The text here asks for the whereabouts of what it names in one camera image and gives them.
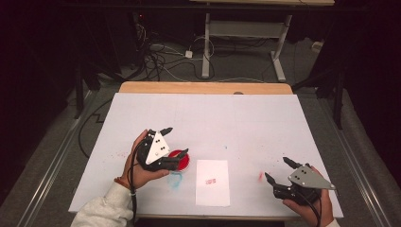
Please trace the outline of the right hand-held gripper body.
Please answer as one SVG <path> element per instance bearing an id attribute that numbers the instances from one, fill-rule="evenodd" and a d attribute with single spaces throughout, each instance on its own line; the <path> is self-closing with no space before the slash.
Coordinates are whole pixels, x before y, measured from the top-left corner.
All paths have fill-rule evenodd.
<path id="1" fill-rule="evenodd" d="M 310 205 L 321 197 L 323 189 L 336 189 L 309 164 L 288 163 L 288 165 L 294 169 L 294 172 L 288 176 L 291 185 L 282 185 L 271 179 L 275 198 L 295 201 L 299 205 Z"/>

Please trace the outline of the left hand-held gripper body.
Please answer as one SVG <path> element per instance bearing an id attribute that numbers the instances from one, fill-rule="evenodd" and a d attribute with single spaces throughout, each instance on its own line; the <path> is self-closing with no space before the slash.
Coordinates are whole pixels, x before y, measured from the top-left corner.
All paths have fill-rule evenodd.
<path id="1" fill-rule="evenodd" d="M 147 171 L 177 170 L 180 160 L 176 157 L 167 157 L 169 152 L 170 148 L 160 131 L 149 130 L 137 146 L 136 160 Z"/>

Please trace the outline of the person's left hand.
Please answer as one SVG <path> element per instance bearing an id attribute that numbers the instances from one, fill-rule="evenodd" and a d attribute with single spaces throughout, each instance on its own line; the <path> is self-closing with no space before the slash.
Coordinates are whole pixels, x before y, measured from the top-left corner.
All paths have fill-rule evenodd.
<path id="1" fill-rule="evenodd" d="M 147 133 L 147 130 L 143 130 L 134 140 L 131 147 L 131 153 L 127 158 L 122 175 L 118 177 L 118 181 L 127 188 L 130 188 L 131 185 L 133 185 L 135 189 L 138 189 L 149 181 L 163 178 L 169 174 L 169 171 L 165 169 L 152 172 L 144 170 L 140 165 L 135 164 L 136 154 L 134 151 L 139 143 L 146 137 Z"/>

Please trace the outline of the person's right hand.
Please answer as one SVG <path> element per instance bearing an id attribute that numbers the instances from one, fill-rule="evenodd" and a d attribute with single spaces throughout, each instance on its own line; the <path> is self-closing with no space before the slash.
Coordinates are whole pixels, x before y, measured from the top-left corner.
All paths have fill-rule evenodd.
<path id="1" fill-rule="evenodd" d="M 316 211 L 320 214 L 321 221 L 318 221 L 313 209 L 309 206 L 302 206 L 291 200 L 283 200 L 283 204 L 297 213 L 309 227 L 327 227 L 334 221 L 332 202 L 327 189 L 322 190 L 321 200 L 314 203 Z"/>

